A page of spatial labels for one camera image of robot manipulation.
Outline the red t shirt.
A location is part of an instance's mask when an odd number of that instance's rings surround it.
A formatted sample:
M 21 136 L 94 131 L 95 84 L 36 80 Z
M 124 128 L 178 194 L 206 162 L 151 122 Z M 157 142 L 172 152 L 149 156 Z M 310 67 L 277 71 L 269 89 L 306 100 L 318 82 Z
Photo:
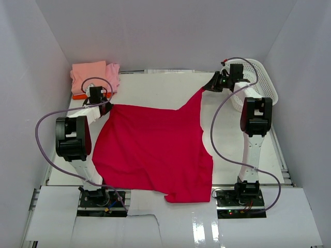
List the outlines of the red t shirt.
M 203 144 L 203 92 L 177 110 L 114 105 L 92 156 L 104 182 L 157 191 L 173 204 L 209 202 L 214 163 Z

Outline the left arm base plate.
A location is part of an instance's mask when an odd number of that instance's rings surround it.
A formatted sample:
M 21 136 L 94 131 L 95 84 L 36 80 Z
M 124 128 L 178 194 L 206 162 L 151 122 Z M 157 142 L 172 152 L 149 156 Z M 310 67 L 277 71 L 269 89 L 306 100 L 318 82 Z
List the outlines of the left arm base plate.
M 98 189 L 96 191 L 81 192 L 78 203 L 77 216 L 80 217 L 100 217 L 100 218 L 125 218 L 127 211 L 123 208 L 123 203 L 127 201 L 126 207 L 129 206 L 129 198 L 125 191 L 119 191 L 119 196 L 114 191 Z

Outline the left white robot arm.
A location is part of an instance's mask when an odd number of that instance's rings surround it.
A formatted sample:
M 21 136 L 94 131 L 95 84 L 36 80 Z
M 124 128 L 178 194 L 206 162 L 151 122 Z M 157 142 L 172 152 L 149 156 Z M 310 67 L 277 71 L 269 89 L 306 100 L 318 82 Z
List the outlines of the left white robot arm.
M 83 185 L 79 190 L 92 199 L 97 206 L 109 201 L 109 193 L 101 186 L 103 178 L 88 158 L 93 151 L 89 126 L 106 115 L 112 108 L 107 100 L 104 87 L 89 85 L 84 109 L 67 117 L 59 117 L 55 123 L 55 148 L 59 157 L 64 158 L 82 177 Z

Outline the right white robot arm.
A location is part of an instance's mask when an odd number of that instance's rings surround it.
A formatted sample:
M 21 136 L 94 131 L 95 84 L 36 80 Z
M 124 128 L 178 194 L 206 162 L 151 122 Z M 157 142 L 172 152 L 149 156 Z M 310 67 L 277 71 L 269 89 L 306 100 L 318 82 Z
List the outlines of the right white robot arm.
M 243 103 L 240 129 L 244 136 L 244 151 L 241 162 L 225 158 L 214 144 L 213 128 L 220 108 L 216 110 L 210 127 L 210 141 L 216 154 L 230 163 L 242 166 L 233 193 L 234 201 L 240 206 L 247 205 L 252 198 L 259 194 L 260 153 L 265 136 L 271 129 L 273 108 L 273 100 L 257 93 L 252 88 L 253 84 L 244 79 L 243 71 L 244 65 L 230 64 L 229 72 L 225 69 L 216 71 L 210 81 L 203 86 L 204 90 L 212 92 L 222 92 L 224 89 L 229 89 L 232 93 L 227 98 L 236 95 Z

